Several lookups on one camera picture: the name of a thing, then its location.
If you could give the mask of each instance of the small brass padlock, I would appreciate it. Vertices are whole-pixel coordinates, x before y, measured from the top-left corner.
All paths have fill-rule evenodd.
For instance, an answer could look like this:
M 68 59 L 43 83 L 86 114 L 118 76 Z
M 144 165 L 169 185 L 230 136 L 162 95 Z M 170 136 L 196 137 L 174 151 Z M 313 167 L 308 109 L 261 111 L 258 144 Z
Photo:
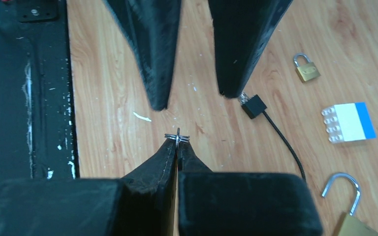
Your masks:
M 333 235 L 334 236 L 378 236 L 378 232 L 376 232 L 374 229 L 370 228 L 369 226 L 365 225 L 363 222 L 361 222 L 357 218 L 353 217 L 354 212 L 357 209 L 357 205 L 359 203 L 361 194 L 360 194 L 360 187 L 359 187 L 358 182 L 351 175 L 347 173 L 333 174 L 328 180 L 328 183 L 325 186 L 324 191 L 322 192 L 322 197 L 325 198 L 325 196 L 328 193 L 328 190 L 331 187 L 331 184 L 338 177 L 347 178 L 348 180 L 350 180 L 350 182 L 354 184 L 354 187 L 356 189 L 356 199 L 354 200 L 354 203 L 350 209 L 350 212 L 344 212 L 342 214 L 340 218 L 340 221 L 342 221 L 342 223 L 338 224 Z
M 302 56 L 305 58 L 307 63 L 305 65 L 299 65 L 298 57 Z M 298 74 L 299 78 L 301 78 L 302 82 L 306 82 L 311 79 L 315 79 L 321 74 L 319 73 L 318 69 L 316 68 L 315 64 L 309 60 L 309 57 L 304 53 L 298 53 L 293 57 L 293 62 L 296 65 L 296 73 Z

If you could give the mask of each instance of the wooden table surface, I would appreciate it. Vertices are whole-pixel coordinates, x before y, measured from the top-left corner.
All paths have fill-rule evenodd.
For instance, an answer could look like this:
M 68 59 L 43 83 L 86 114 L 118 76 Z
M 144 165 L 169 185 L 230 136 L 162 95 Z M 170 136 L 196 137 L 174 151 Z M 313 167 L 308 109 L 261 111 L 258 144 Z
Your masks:
M 250 120 L 238 101 L 219 95 L 206 0 L 183 2 L 170 105 L 162 112 L 150 109 L 134 56 L 101 0 L 69 0 L 68 14 L 81 177 L 122 177 L 177 127 L 213 171 L 299 174 L 263 116 Z M 297 52 L 315 62 L 320 78 L 301 83 L 292 61 Z M 320 196 L 335 172 L 359 181 L 355 216 L 378 231 L 378 137 L 333 145 L 320 113 L 364 101 L 378 136 L 378 1 L 294 0 L 245 91 L 263 99 L 297 151 L 325 235 L 354 200 L 345 179 Z

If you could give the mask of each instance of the black velvet padding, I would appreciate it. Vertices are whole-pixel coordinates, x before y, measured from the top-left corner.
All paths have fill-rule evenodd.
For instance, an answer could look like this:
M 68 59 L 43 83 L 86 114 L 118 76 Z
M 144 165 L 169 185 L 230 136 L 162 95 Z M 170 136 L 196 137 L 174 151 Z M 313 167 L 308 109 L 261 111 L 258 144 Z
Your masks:
M 173 78 L 181 0 L 105 2 L 134 52 L 151 107 L 156 111 L 166 109 Z M 241 94 L 291 2 L 209 0 L 220 94 L 226 98 Z

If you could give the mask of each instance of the screw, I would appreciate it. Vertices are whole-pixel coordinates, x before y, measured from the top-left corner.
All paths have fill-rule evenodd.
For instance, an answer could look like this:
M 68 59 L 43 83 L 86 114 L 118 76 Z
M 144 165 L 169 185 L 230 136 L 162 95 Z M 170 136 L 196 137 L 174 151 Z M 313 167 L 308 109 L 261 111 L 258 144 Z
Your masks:
M 31 13 L 34 15 L 34 16 L 38 16 L 40 13 L 38 13 L 38 11 L 36 9 L 33 9 L 31 10 Z

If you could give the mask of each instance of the brass padlock body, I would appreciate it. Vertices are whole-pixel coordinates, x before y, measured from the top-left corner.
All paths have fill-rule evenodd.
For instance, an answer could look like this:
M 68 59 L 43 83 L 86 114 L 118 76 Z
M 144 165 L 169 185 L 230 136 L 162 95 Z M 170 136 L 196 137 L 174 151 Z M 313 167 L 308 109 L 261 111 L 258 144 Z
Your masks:
M 313 62 L 308 62 L 305 65 L 297 67 L 296 73 L 303 83 L 321 76 Z
M 344 212 L 340 218 L 340 224 L 335 230 L 335 236 L 378 236 L 378 232 L 370 228 L 357 218 Z

